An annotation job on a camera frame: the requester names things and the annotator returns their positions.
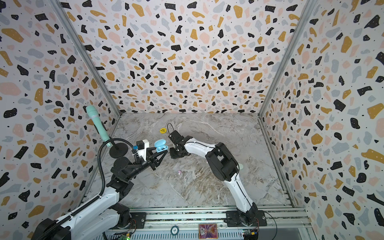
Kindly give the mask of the blue earbud case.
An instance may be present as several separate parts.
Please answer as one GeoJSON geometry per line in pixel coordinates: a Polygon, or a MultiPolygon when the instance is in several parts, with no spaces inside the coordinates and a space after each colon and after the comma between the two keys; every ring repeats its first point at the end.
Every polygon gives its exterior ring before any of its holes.
{"type": "Polygon", "coordinates": [[[161,140],[158,140],[154,143],[154,147],[156,148],[156,152],[157,153],[160,153],[160,152],[163,152],[163,151],[167,151],[169,149],[169,147],[166,145],[166,140],[165,139],[161,139],[161,140]]]}

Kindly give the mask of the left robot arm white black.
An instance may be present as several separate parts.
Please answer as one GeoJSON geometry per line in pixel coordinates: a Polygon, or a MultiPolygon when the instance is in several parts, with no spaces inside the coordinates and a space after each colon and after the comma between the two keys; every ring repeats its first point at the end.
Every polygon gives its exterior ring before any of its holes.
{"type": "Polygon", "coordinates": [[[147,168],[157,168],[168,153],[156,148],[133,150],[134,161],[127,157],[115,160],[111,168],[111,181],[99,194],[84,204],[57,218],[45,219],[36,228],[34,240],[92,240],[110,228],[140,227],[129,207],[120,204],[133,187],[132,179],[147,168]]]}

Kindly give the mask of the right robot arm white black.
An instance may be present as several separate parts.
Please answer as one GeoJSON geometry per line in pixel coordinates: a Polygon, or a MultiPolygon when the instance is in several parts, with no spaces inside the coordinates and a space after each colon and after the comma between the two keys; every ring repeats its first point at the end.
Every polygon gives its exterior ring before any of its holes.
{"type": "Polygon", "coordinates": [[[172,159],[183,158],[191,154],[205,158],[214,176],[230,190],[241,222],[249,226],[256,221],[258,207],[247,194],[241,182],[239,163],[225,144],[207,144],[191,136],[170,135],[169,138],[174,144],[174,147],[170,148],[172,159]]]}

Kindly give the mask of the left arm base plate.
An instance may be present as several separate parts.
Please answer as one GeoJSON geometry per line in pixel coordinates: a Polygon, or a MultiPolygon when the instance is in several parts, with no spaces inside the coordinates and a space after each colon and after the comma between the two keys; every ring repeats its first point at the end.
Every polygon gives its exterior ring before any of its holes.
{"type": "Polygon", "coordinates": [[[143,229],[146,222],[147,213],[138,212],[138,213],[121,213],[118,217],[118,222],[113,225],[111,229],[119,230],[137,230],[143,229]]]}

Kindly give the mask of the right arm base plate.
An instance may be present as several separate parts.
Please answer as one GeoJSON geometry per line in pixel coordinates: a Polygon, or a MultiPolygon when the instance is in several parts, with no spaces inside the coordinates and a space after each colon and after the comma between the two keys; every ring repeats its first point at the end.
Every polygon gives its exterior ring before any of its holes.
{"type": "Polygon", "coordinates": [[[266,227],[267,220],[264,211],[257,211],[256,214],[241,214],[239,211],[226,211],[224,222],[228,227],[266,227]]]}

